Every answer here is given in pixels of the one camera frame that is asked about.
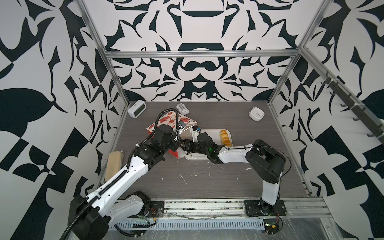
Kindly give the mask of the long striped fake bread loaf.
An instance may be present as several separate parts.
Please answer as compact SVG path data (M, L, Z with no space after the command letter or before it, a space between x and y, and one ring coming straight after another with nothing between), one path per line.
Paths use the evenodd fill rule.
M232 147L233 146L231 138L230 138L229 133L228 133L227 130L221 130L220 138L221 138L221 141L222 141L222 145L224 145L226 147Z

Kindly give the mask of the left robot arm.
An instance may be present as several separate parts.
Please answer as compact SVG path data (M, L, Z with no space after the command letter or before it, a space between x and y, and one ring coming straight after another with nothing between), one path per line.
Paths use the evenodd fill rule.
M135 181L163 161L168 150L174 151L180 146L182 129L180 124L175 128L169 125L155 127L134 147L125 167L86 197L75 197L70 205L68 226L60 238L66 240L70 233L74 233L80 240L101 240L115 223L143 212L150 201L147 195L133 194L119 204L117 200Z

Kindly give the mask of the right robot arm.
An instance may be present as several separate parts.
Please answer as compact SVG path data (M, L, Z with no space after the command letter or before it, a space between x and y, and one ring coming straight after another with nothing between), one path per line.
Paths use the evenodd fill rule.
M242 147L217 145L203 133L197 140L184 140L181 148L188 154L202 154L214 164L246 163L263 180L262 195L259 200L245 200L248 217L284 216L285 205L280 200L281 178L287 158L262 140Z

